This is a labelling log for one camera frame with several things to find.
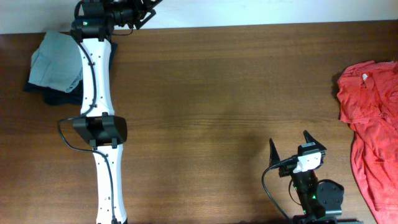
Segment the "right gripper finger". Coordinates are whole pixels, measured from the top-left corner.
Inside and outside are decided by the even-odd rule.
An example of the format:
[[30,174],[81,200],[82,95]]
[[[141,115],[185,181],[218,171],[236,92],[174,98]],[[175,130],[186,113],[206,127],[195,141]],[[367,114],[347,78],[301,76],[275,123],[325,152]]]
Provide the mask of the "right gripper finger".
[[319,143],[307,130],[303,131],[303,135],[307,144],[313,142],[320,151],[326,150],[326,147]]
[[269,146],[270,146],[269,166],[272,167],[280,162],[280,157],[272,138],[269,139]]

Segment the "light blue t-shirt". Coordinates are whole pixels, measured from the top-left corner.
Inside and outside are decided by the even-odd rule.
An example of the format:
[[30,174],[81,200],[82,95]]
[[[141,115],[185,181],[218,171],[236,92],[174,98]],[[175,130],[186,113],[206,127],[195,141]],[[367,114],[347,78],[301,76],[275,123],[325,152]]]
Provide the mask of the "light blue t-shirt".
[[30,63],[29,83],[69,93],[82,80],[80,51],[66,34],[48,31]]

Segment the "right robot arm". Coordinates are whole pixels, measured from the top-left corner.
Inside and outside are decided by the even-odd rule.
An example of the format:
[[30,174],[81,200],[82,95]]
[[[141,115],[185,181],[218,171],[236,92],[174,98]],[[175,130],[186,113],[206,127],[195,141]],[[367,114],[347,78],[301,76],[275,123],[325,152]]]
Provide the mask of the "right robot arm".
[[[281,212],[288,223],[293,224],[349,224],[360,223],[356,219],[338,219],[342,215],[345,189],[330,179],[318,179],[315,170],[323,165],[326,147],[319,143],[308,131],[303,132],[305,144],[298,146],[297,153],[287,159],[280,159],[272,139],[269,140],[269,166],[262,173],[262,186],[271,202]],[[291,177],[289,187],[298,195],[298,205],[303,213],[290,218],[278,205],[266,187],[265,175],[272,169],[279,171],[280,177]]]

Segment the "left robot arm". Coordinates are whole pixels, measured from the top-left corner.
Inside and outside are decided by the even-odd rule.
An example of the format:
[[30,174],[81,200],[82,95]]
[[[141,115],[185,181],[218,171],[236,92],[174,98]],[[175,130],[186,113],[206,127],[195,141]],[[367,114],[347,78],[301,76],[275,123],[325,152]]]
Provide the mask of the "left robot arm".
[[116,116],[111,101],[109,64],[116,26],[140,29],[155,16],[161,0],[79,1],[71,36],[77,43],[83,72],[80,115],[72,118],[78,135],[89,145],[96,163],[98,213],[96,222],[127,223],[121,178],[127,122]]

